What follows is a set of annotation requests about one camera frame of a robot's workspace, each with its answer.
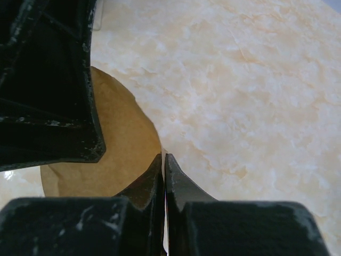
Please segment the brown paper filter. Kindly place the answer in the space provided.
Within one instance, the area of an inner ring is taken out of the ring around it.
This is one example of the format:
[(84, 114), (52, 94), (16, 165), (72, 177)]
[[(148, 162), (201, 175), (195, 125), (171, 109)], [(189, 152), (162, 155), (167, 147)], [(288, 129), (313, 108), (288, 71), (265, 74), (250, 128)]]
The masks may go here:
[(144, 173), (161, 152), (155, 126), (133, 94), (95, 67), (91, 74), (106, 152), (97, 163), (41, 166), (46, 197), (114, 196)]

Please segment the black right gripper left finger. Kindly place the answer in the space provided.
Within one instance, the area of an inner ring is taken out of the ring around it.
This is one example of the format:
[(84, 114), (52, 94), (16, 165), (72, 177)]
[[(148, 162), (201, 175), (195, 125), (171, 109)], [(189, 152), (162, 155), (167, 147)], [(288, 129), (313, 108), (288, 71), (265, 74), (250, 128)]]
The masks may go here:
[(113, 197), (25, 197), (1, 210), (1, 255), (161, 255), (162, 156)]

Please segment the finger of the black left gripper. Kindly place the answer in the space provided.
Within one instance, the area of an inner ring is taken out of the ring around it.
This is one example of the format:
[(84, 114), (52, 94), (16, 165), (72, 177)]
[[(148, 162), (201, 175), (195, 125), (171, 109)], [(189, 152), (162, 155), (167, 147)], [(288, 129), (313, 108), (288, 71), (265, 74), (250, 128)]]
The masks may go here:
[(90, 66), (95, 10), (96, 1), (1, 1), (1, 171), (105, 153)]

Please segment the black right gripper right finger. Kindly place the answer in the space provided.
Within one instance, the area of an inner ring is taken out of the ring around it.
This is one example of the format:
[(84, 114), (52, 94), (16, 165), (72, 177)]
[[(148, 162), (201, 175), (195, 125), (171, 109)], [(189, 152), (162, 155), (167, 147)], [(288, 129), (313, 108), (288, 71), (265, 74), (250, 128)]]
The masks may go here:
[(307, 208), (286, 201), (219, 201), (165, 156), (169, 255), (328, 255)]

